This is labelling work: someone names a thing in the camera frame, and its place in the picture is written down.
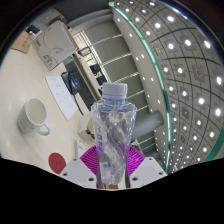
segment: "ceiling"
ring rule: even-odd
[[[93,4],[92,0],[65,0],[55,5],[54,8],[70,22],[86,14],[108,9],[108,2],[108,0],[94,0]]]
[[[214,159],[223,144],[224,70],[213,46],[192,21],[162,2],[114,5],[147,39],[164,78],[172,127],[169,173],[174,164],[181,169]],[[162,136],[156,137],[160,148]]]

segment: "mug handle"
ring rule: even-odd
[[[48,131],[45,132],[45,131],[41,131],[41,130],[39,130],[38,133],[39,133],[40,135],[44,135],[44,136],[49,135],[49,134],[50,134],[50,131],[51,131],[51,128],[50,128],[50,125],[48,124],[47,121],[44,123],[44,126],[48,129]]]

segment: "bottle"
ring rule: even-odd
[[[103,83],[103,100],[91,107],[101,181],[120,183],[126,169],[137,108],[126,101],[125,83]]]

